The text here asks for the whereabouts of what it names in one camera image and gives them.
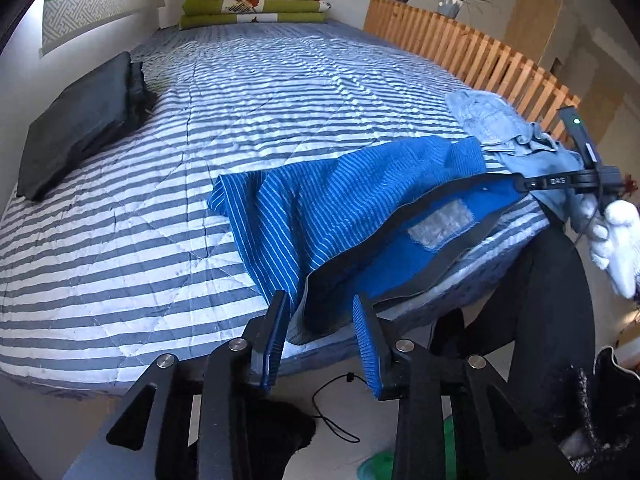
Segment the white gloved right hand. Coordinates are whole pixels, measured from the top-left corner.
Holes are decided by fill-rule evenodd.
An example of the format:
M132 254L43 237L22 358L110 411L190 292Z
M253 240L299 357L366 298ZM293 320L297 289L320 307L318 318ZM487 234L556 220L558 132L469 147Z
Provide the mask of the white gloved right hand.
M587 195L580 203L592 262L606 274L612 289L626 299L639 299L639 211L626 200L616 200L599 211L597 199Z

